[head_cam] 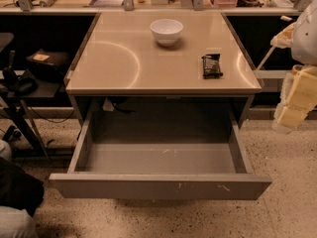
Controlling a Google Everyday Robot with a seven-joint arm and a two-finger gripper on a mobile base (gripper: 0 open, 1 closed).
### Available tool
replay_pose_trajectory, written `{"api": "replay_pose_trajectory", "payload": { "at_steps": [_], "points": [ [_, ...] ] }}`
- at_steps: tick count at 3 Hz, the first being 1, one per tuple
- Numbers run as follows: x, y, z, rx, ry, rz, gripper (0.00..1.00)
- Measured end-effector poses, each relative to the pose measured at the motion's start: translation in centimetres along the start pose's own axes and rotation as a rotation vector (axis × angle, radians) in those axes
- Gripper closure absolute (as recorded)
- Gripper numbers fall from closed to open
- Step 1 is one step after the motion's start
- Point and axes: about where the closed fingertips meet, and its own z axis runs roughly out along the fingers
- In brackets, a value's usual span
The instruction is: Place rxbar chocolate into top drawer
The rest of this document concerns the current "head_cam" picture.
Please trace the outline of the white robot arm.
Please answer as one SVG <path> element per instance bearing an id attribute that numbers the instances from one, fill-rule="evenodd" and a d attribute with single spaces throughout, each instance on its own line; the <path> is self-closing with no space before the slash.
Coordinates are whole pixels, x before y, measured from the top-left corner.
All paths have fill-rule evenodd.
<path id="1" fill-rule="evenodd" d="M 285 76 L 272 128 L 282 134 L 296 129 L 317 106 L 317 0 L 312 0 L 298 19 L 274 36 L 275 48 L 291 49 L 299 61 Z"/>

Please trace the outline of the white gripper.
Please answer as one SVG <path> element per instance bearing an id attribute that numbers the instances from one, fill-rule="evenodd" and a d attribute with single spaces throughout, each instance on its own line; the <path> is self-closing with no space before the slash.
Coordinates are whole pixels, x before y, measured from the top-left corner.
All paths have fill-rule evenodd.
<path id="1" fill-rule="evenodd" d="M 273 47 L 290 48 L 293 42 L 294 23 L 275 35 Z M 295 65 L 285 76 L 277 104 L 272 128 L 277 133 L 288 134 L 296 129 L 317 106 L 317 67 Z"/>

